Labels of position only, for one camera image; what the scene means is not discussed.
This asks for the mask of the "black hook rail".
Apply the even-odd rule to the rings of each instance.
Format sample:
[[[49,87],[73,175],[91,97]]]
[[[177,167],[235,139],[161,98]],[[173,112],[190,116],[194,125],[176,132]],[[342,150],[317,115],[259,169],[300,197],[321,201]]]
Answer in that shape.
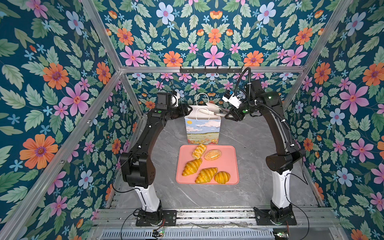
[[[180,73],[186,74],[236,74],[243,71],[242,67],[180,67]]]

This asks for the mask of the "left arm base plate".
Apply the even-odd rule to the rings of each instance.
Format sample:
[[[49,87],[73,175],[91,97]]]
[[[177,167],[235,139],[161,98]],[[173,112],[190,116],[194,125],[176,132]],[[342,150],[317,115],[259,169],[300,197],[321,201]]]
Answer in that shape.
[[[153,213],[140,210],[136,220],[136,227],[174,227],[176,225],[177,213],[176,210],[161,210]]]

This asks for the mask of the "croissant left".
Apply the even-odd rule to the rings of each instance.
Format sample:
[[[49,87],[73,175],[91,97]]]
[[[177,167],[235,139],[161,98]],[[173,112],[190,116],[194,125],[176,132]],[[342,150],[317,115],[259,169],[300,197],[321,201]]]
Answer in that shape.
[[[186,176],[195,174],[198,171],[199,167],[201,166],[202,162],[203,162],[202,159],[196,159],[196,160],[187,162],[182,172],[182,176],[186,177]]]

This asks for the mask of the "croissant centre bottom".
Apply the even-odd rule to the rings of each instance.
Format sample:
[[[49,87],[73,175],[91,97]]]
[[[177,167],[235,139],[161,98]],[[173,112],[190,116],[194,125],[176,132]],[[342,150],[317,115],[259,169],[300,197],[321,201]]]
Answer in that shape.
[[[215,174],[218,172],[218,168],[206,168],[206,169],[202,169],[196,180],[195,180],[195,183],[196,184],[205,184],[205,183],[209,183],[212,178],[215,176]]]

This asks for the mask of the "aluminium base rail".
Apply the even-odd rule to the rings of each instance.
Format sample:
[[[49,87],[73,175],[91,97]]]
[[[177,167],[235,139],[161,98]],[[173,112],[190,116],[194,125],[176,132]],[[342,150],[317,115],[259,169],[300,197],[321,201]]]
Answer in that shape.
[[[330,208],[301,206],[273,222],[266,207],[164,209],[158,224],[142,211],[102,210],[90,240],[346,240]]]

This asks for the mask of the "oval seeded bread roll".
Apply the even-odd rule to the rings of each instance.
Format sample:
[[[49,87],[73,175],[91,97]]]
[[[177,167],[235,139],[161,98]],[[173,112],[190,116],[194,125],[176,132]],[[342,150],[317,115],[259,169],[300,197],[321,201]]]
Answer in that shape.
[[[204,156],[206,161],[215,161],[219,159],[222,155],[222,152],[220,150],[210,150],[207,152]]]

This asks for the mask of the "small croissant top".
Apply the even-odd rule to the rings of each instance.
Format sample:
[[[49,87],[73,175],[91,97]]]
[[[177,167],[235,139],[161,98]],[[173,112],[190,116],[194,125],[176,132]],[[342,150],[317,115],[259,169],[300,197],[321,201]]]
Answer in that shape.
[[[207,146],[204,145],[204,144],[199,144],[195,150],[193,151],[192,153],[192,157],[197,160],[197,159],[200,159],[202,157],[202,155],[205,153],[207,149]]]

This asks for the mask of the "round striped bun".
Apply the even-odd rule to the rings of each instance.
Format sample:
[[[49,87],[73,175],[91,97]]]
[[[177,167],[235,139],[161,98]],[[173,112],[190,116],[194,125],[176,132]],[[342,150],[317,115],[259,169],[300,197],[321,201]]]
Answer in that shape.
[[[226,184],[227,182],[229,182],[230,179],[231,179],[231,175],[225,171],[217,172],[214,176],[214,180],[218,184]]]

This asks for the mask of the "pink rectangular tray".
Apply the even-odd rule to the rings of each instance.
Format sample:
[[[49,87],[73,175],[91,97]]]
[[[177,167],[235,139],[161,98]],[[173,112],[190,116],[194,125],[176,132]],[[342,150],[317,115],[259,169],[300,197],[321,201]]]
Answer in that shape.
[[[202,169],[207,168],[217,168],[218,172],[226,172],[230,175],[229,180],[225,185],[237,185],[240,181],[238,162],[236,156],[236,149],[233,146],[219,146],[219,145],[208,145],[207,150],[204,154],[207,154],[211,150],[219,150],[222,155],[213,161],[205,160],[205,155],[202,155],[202,164],[196,173],[183,176],[182,172],[187,164],[187,162],[193,160],[192,153],[196,149],[194,145],[183,145],[180,147],[179,151],[179,160],[176,173],[176,181],[179,184],[185,185],[195,185],[196,178],[198,177]]]

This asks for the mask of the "painted landscape paper bag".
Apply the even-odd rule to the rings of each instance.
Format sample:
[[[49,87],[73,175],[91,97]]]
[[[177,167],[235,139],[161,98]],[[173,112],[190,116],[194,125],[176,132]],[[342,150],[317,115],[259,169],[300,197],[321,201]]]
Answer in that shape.
[[[221,116],[206,108],[211,103],[206,93],[195,96],[193,111],[185,117],[187,140],[190,145],[217,145],[219,143]]]

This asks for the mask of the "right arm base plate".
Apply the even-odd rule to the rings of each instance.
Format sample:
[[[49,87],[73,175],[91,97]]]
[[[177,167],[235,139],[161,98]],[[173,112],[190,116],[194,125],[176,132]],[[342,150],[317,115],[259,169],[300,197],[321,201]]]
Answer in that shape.
[[[259,209],[253,207],[256,222],[258,226],[296,226],[297,220],[295,218],[292,205],[286,208],[277,209],[272,207],[271,209]]]

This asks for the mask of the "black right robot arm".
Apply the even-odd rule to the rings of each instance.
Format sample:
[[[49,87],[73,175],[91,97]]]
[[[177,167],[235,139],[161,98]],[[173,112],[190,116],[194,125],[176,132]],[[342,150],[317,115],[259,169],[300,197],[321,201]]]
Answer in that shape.
[[[246,115],[255,116],[258,112],[265,118],[272,133],[276,153],[266,157],[266,164],[273,172],[273,196],[271,207],[286,209],[291,205],[288,183],[294,164],[301,160],[305,150],[300,150],[294,142],[290,126],[284,117],[283,103],[277,92],[265,92],[260,81],[246,84],[243,90],[245,99],[237,98],[235,91],[228,90],[223,101],[231,108],[225,119],[242,121]]]

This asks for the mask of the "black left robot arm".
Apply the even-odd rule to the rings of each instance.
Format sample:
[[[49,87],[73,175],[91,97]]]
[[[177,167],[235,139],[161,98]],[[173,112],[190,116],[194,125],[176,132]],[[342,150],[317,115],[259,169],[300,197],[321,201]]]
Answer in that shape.
[[[160,105],[150,110],[139,139],[128,153],[121,154],[123,180],[138,194],[145,212],[158,211],[161,203],[153,186],[156,169],[151,155],[155,143],[168,121],[188,116],[192,111],[193,108],[187,104]]]

